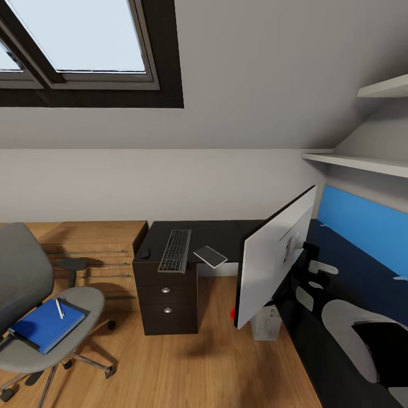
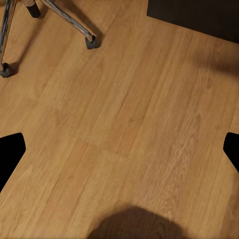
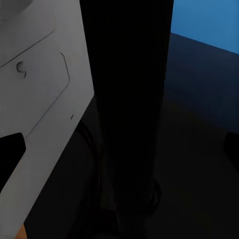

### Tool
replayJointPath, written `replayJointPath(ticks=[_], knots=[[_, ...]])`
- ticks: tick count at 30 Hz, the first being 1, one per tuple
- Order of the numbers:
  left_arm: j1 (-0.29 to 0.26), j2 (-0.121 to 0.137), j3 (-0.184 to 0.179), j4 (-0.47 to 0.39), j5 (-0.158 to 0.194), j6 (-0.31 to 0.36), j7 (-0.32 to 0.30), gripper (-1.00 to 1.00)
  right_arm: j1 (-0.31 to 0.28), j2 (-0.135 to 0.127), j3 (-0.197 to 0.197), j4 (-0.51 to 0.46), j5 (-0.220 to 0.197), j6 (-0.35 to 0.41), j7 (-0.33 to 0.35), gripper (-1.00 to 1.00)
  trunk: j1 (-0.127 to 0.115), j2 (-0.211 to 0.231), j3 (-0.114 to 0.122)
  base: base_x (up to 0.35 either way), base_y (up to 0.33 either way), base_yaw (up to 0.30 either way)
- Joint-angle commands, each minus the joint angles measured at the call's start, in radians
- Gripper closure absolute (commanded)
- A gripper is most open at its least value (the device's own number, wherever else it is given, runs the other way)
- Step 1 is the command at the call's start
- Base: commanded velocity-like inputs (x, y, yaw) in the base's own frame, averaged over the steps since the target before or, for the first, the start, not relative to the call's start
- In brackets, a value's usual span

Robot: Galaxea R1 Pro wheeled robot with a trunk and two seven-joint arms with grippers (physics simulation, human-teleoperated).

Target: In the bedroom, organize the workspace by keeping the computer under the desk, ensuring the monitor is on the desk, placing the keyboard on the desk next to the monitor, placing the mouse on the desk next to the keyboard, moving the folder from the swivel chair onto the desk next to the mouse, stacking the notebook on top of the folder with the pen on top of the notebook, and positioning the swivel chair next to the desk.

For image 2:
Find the swivel chair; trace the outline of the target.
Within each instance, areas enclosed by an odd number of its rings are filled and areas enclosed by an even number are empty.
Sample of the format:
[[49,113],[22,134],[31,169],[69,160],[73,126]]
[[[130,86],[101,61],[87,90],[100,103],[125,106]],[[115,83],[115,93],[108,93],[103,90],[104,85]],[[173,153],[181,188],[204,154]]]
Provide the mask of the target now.
[[[41,12],[36,4],[35,0],[22,0],[27,9],[29,10],[30,14],[34,18],[38,18],[41,15]],[[59,6],[57,6],[52,0],[40,0],[43,4],[48,6],[51,10],[53,10],[55,13],[57,13],[59,16],[61,16],[64,20],[66,20],[68,23],[70,23],[72,26],[74,26],[77,30],[79,30],[82,34],[86,36],[85,41],[87,48],[97,48],[97,41],[96,37],[89,33],[87,29],[85,29],[82,25],[79,24],[78,21],[76,21],[74,18],[72,18],[70,15],[68,15],[64,10],[62,10]],[[3,78],[6,78],[10,74],[14,74],[13,69],[11,66],[4,62],[2,63],[8,35],[14,15],[14,11],[16,8],[17,0],[6,0],[4,15],[3,15],[3,21],[0,31],[0,75]]]

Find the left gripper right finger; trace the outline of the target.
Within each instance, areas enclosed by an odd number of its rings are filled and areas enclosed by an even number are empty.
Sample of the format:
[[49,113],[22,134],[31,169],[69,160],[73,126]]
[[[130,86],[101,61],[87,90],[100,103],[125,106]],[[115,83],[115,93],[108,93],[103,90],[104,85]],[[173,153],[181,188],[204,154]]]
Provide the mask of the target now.
[[227,132],[223,150],[239,172],[239,134]]

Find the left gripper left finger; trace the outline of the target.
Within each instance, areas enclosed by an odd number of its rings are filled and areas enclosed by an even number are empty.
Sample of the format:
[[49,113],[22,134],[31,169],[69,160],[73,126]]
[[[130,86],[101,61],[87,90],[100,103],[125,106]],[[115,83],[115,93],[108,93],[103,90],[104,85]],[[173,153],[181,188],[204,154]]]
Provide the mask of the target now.
[[26,152],[21,132],[0,138],[0,192]]

